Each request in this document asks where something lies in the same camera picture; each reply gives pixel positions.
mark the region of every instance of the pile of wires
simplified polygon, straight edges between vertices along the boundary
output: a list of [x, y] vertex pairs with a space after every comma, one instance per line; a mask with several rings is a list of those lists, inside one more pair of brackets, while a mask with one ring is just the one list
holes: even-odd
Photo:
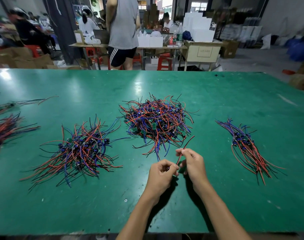
[[[64, 181], [71, 187], [71, 182], [78, 177], [86, 174], [92, 177], [99, 177], [98, 168], [103, 168], [106, 171], [113, 172], [114, 168], [120, 168], [121, 166], [114, 166], [113, 162], [117, 159], [118, 155], [110, 157], [106, 154], [107, 147], [112, 147], [110, 143], [121, 140], [129, 139], [129, 137], [110, 140], [108, 135], [116, 131], [120, 126], [120, 119], [116, 119], [114, 123], [108, 129], [102, 131], [107, 127], [104, 123], [101, 123], [97, 117], [95, 117], [94, 124], [90, 127], [86, 126], [87, 122], [82, 125], [74, 125], [74, 131], [63, 127], [62, 125], [62, 141], [59, 144], [51, 144], [55, 141], [49, 141], [41, 144], [55, 145], [58, 147], [57, 151], [49, 152], [44, 149], [42, 151], [48, 153], [54, 153], [50, 160], [46, 161], [42, 165], [35, 167], [34, 174], [22, 180], [32, 178], [31, 190], [38, 183], [47, 181], [58, 174], [64, 174], [64, 178], [57, 184], [61, 185]], [[114, 126], [120, 122], [118, 128], [114, 129]], [[70, 138], [64, 140], [64, 131], [67, 131]]]
[[36, 130], [40, 127], [40, 126], [31, 127], [32, 125], [19, 127], [19, 123], [22, 120], [23, 117], [20, 117], [20, 114], [10, 115], [9, 117], [0, 119], [0, 145], [2, 145], [5, 142], [5, 140], [11, 139], [22, 133]]
[[[232, 152], [234, 154], [234, 157], [238, 160], [238, 162], [245, 167], [247, 170], [254, 174], [260, 174], [262, 181], [265, 185], [265, 181], [263, 178], [263, 174], [265, 174], [267, 177], [271, 178], [271, 174], [273, 174], [275, 177], [275, 173], [277, 173], [275, 170], [278, 171], [277, 167], [270, 162], [266, 161], [264, 157], [262, 157], [257, 149], [257, 147], [254, 144], [254, 141], [251, 138], [251, 133], [255, 132], [248, 132], [249, 126], [239, 125], [239, 127], [236, 127], [231, 124], [232, 119], [228, 118], [227, 122], [221, 122], [216, 120], [217, 124], [228, 130], [233, 137], [231, 148]], [[240, 156], [235, 148], [239, 148], [242, 156]]]
[[42, 99], [34, 99], [34, 100], [26, 100], [26, 101], [16, 101], [16, 102], [10, 102], [6, 104], [0, 104], [0, 114], [5, 113], [8, 111], [10, 108], [14, 106], [21, 106], [21, 105], [26, 105], [26, 104], [38, 104], [40, 105], [44, 101], [52, 98], [52, 97], [58, 97], [58, 96], [51, 96], [48, 98], [42, 98]]
[[140, 101], [124, 101], [129, 106], [128, 109], [119, 105], [125, 122], [129, 125], [128, 134], [143, 137], [145, 145], [133, 147], [142, 148], [153, 145], [150, 151], [143, 155], [148, 156], [155, 152], [159, 161], [160, 147], [164, 147], [166, 156], [171, 144], [181, 147], [183, 141], [190, 135], [191, 127], [185, 122], [188, 119], [193, 124], [193, 119], [190, 116], [193, 112], [187, 112], [185, 104], [182, 106], [178, 102], [178, 98], [173, 100], [173, 96], [169, 95], [164, 99], [156, 99], [150, 94], [150, 99], [144, 103], [142, 103], [142, 99]]

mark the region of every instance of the gray t-shirt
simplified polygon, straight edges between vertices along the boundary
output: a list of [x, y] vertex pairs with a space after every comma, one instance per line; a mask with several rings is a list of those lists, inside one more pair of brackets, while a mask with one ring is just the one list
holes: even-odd
[[135, 24], [138, 15], [137, 0], [118, 0], [118, 7], [110, 26], [109, 46], [121, 50], [139, 46]]

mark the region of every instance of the plastic water bottle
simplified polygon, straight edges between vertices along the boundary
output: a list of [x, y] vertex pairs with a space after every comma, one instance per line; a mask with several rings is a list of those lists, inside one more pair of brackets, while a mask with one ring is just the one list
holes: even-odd
[[178, 36], [177, 36], [177, 33], [176, 33], [177, 31], [176, 30], [174, 30], [174, 32], [173, 32], [173, 45], [175, 45], [176, 44], [176, 39], [178, 38]]
[[177, 34], [177, 39], [176, 39], [176, 45], [177, 46], [182, 46], [182, 40], [183, 40], [183, 26], [182, 23], [179, 24], [178, 26], [178, 34]]

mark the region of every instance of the human hand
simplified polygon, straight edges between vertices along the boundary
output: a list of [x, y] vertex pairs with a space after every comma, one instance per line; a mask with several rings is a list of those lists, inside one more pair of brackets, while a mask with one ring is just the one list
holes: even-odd
[[184, 175], [189, 174], [189, 177], [193, 183], [194, 191], [200, 196], [202, 188], [206, 185], [210, 185], [210, 182], [206, 176], [205, 165], [203, 157], [195, 151], [187, 149], [176, 149], [176, 156], [179, 157], [182, 154], [185, 160], [180, 164], [180, 168], [186, 166]]
[[161, 194], [170, 187], [172, 176], [178, 176], [178, 169], [178, 165], [166, 159], [152, 164], [149, 171], [148, 182], [142, 196], [147, 196], [153, 201], [153, 205], [156, 205]]

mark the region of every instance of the green workbench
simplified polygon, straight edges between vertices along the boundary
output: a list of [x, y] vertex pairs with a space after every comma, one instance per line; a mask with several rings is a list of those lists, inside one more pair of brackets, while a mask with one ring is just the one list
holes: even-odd
[[[61, 140], [61, 124], [73, 128], [95, 114], [107, 125], [120, 116], [118, 105], [149, 92], [157, 98], [179, 96], [193, 116], [189, 147], [204, 157], [214, 189], [239, 223], [250, 232], [304, 230], [304, 92], [264, 73], [157, 72], [0, 69], [0, 103], [42, 99], [40, 105], [13, 108], [22, 125], [41, 129], [4, 144], [0, 150], [0, 235], [119, 232], [142, 194], [155, 154], [142, 138], [116, 141], [109, 155], [119, 154], [115, 172], [100, 170], [100, 179], [80, 177], [56, 187], [63, 175], [28, 193], [19, 182], [49, 156], [39, 145]], [[214, 120], [234, 119], [257, 132], [252, 137], [263, 157], [286, 175], [265, 177], [266, 186], [242, 167], [231, 152], [231, 136]], [[127, 127], [110, 138], [126, 137]], [[177, 161], [175, 147], [167, 159]], [[213, 228], [191, 182], [179, 175], [149, 221], [149, 232], [209, 232]]]

